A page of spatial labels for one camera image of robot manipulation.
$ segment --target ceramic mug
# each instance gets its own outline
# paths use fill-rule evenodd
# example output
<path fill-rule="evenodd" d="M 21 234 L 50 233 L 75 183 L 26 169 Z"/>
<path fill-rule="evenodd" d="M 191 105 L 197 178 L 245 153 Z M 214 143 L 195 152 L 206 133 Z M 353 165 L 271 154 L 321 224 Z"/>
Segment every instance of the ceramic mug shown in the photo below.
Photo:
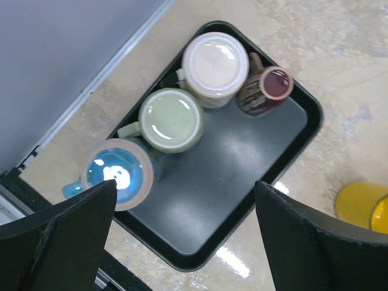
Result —
<path fill-rule="evenodd" d="M 192 92 L 204 108 L 226 105 L 243 86 L 249 60 L 243 45 L 233 36 L 208 32 L 195 38 L 185 49 L 182 68 L 165 80 Z"/>
<path fill-rule="evenodd" d="M 148 96 L 137 122 L 120 128 L 119 138 L 142 136 L 164 153 L 193 147 L 204 131 L 203 110 L 195 98 L 181 89 L 161 89 Z"/>
<path fill-rule="evenodd" d="M 81 166 L 79 181 L 62 188 L 66 199 L 110 179 L 117 183 L 116 211 L 144 201 L 154 180 L 160 178 L 165 154 L 140 139 L 107 139 L 92 148 Z"/>
<path fill-rule="evenodd" d="M 281 67 L 263 67 L 257 53 L 250 53 L 250 73 L 237 96 L 240 109 L 262 116 L 281 105 L 293 90 L 293 79 Z"/>

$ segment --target tray rim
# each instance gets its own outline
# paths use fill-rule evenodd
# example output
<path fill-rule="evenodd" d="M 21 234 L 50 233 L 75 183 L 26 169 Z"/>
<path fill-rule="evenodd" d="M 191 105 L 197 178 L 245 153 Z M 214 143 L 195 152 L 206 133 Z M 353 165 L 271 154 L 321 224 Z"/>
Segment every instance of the tray rim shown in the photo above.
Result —
<path fill-rule="evenodd" d="M 234 32 L 238 33 L 239 35 L 243 36 L 247 43 L 252 47 L 254 48 L 256 51 L 259 51 L 260 54 L 262 54 L 266 59 L 270 60 L 274 65 L 278 65 L 272 58 L 270 58 L 265 52 L 263 52 L 256 44 L 254 44 L 245 34 L 243 34 L 238 28 L 236 28 L 233 24 L 229 23 L 229 22 L 226 22 L 226 21 L 222 21 L 222 20 L 214 20 L 214 21 L 210 21 L 204 25 L 202 25 L 199 29 L 197 29 L 197 31 L 195 32 L 195 34 L 193 35 L 192 38 L 190 38 L 190 40 L 187 42 L 187 44 L 181 49 L 181 51 L 179 51 L 179 53 L 170 61 L 170 63 L 168 64 L 168 66 L 163 70 L 163 72 L 158 76 L 158 78 L 152 83 L 152 85 L 150 85 L 150 87 L 144 92 L 144 94 L 141 96 L 141 98 L 138 100 L 138 102 L 136 102 L 136 104 L 131 108 L 131 110 L 128 112 L 128 114 L 125 115 L 125 117 L 122 118 L 122 120 L 120 121 L 120 123 L 113 129 L 113 131 L 111 132 L 111 134 L 109 134 L 109 136 L 107 137 L 107 139 L 110 139 L 110 138 L 113 138 L 114 135 L 116 134 L 117 130 L 122 127 L 122 124 L 124 123 L 125 120 L 129 119 L 133 113 L 138 109 L 139 105 L 146 99 L 146 97 L 152 92 L 153 88 L 155 86 L 157 86 L 160 81 L 163 79 L 163 77 L 172 69 L 174 63 L 181 57 L 181 55 L 183 54 L 183 51 L 186 49 L 186 47 L 188 46 L 188 44 L 194 39 L 196 38 L 198 35 L 202 34 L 202 31 L 207 29 L 208 27 L 210 26 L 213 26 L 213 25 L 224 25 L 224 26 L 227 26 L 228 28 L 232 29 Z M 317 134 L 319 133 L 319 131 L 322 129 L 322 126 L 323 126 L 323 123 L 324 123 L 324 111 L 323 111 L 323 108 L 321 106 L 321 104 L 319 103 L 319 101 L 313 96 L 311 95 L 298 81 L 296 81 L 294 79 L 294 86 L 295 87 L 298 87 L 302 93 L 304 95 L 306 95 L 308 98 L 311 99 L 311 101 L 313 101 L 313 103 L 316 105 L 316 109 L 318 109 L 318 114 L 319 114 L 319 123 L 316 125 L 316 129 L 310 134 L 310 136 L 304 141 L 304 144 L 303 146 L 299 147 L 298 150 L 293 154 L 293 157 L 288 161 L 288 163 L 282 168 L 281 171 L 277 172 L 275 177 L 272 180 L 271 184 L 274 184 L 276 183 L 280 177 L 283 176 L 283 174 L 290 168 L 290 166 L 295 162 L 295 160 L 299 157 L 299 155 L 304 151 L 304 149 L 311 143 L 311 141 L 317 136 Z M 307 115 L 307 123 L 305 125 L 305 127 L 302 129 L 302 131 L 308 126 L 309 124 L 309 116 Z M 265 180 L 266 179 L 266 176 L 269 176 L 269 172 L 271 171 L 272 168 L 274 168 L 274 165 L 276 163 L 278 163 L 278 161 L 281 159 L 281 157 L 283 156 L 283 154 L 285 153 L 283 152 L 282 155 L 276 160 L 276 162 L 271 166 L 271 168 L 266 172 L 266 174 L 264 174 L 264 176 L 261 178 L 262 180 Z M 247 194 L 247 196 L 244 198 L 247 199 L 249 198 L 250 196 L 250 193 Z M 252 205 L 251 207 L 249 208 L 248 211 L 246 211 L 246 213 L 244 215 L 242 215 L 240 217 L 240 219 L 234 224 L 234 226 L 230 229 L 230 231 L 228 232 L 228 234 L 216 245 L 216 247 L 206 256 L 205 260 L 203 260 L 201 262 L 201 264 L 197 264 L 196 266 L 194 267 L 191 267 L 191 268 L 184 268 L 184 267 L 180 267 L 180 266 L 177 266 L 176 264 L 172 263 L 168 258 L 166 258 L 165 255 L 163 255 L 162 253 L 160 253 L 159 251 L 157 251 L 154 247 L 152 247 L 147 241 L 145 241 L 144 239 L 142 239 L 136 232 L 132 231 L 128 226 L 126 226 L 119 218 L 116 217 L 117 215 L 117 212 L 115 213 L 113 219 L 123 228 L 125 229 L 126 231 L 128 231 L 131 235 L 133 235 L 138 241 L 140 241 L 142 244 L 144 244 L 149 250 L 151 250 L 155 255 L 157 255 L 158 257 L 160 257 L 164 262 L 166 262 L 166 264 L 168 264 L 170 267 L 174 268 L 175 270 L 178 270 L 180 272 L 194 272 L 194 271 L 197 271 L 199 269 L 201 269 L 202 267 L 204 267 L 209 261 L 210 259 L 214 256 L 214 254 L 217 252 L 217 250 L 230 238 L 230 236 L 236 231 L 236 229 L 241 225 L 241 223 L 249 216 L 249 214 L 252 212 L 252 210 L 255 208 L 255 203 L 254 201 L 252 202 Z M 185 255 L 181 255 L 181 257 L 185 257 L 186 259 L 190 259 L 191 256 L 195 256 L 197 253 L 195 253 L 194 255 L 189 255 L 189 256 L 185 256 Z"/>

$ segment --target blue glaze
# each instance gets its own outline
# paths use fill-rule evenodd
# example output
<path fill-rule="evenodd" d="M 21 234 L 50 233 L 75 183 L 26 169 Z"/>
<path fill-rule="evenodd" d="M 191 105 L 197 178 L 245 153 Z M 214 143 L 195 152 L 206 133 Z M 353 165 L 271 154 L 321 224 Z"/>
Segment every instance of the blue glaze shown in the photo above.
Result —
<path fill-rule="evenodd" d="M 75 195 L 80 194 L 84 191 L 84 188 L 82 188 L 81 181 L 75 181 L 69 185 L 66 185 L 62 188 L 62 193 L 65 196 L 66 199 L 70 199 L 74 197 Z"/>
<path fill-rule="evenodd" d="M 139 193 L 143 184 L 142 165 L 126 150 L 103 150 L 87 167 L 87 183 L 93 187 L 110 179 L 117 183 L 117 203 L 128 202 Z"/>

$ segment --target dark red mug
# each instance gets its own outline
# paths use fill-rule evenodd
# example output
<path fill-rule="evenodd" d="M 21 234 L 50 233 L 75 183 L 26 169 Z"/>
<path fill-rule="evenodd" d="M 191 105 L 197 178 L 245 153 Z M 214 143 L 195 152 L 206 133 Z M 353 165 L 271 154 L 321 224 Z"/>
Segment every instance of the dark red mug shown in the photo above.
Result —
<path fill-rule="evenodd" d="M 293 79 L 281 67 L 264 68 L 259 56 L 251 53 L 251 72 L 237 96 L 240 109 L 251 116 L 262 116 L 282 104 L 293 90 Z"/>

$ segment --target black tray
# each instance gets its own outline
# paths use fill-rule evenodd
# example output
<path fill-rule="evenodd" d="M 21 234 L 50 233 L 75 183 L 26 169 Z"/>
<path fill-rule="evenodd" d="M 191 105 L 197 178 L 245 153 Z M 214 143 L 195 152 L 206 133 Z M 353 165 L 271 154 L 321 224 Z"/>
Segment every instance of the black tray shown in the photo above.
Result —
<path fill-rule="evenodd" d="M 234 26 L 210 22 L 194 37 L 224 32 L 264 66 L 276 65 Z M 138 119 L 143 100 L 159 82 L 179 69 L 184 48 L 120 122 L 116 131 Z M 317 100 L 295 82 L 279 108 L 262 117 L 244 114 L 232 100 L 205 112 L 205 131 L 187 152 L 170 156 L 170 166 L 147 199 L 135 209 L 116 212 L 116 221 L 172 267 L 188 272 L 202 267 L 254 208 L 256 180 L 273 183 L 316 135 L 323 120 Z"/>

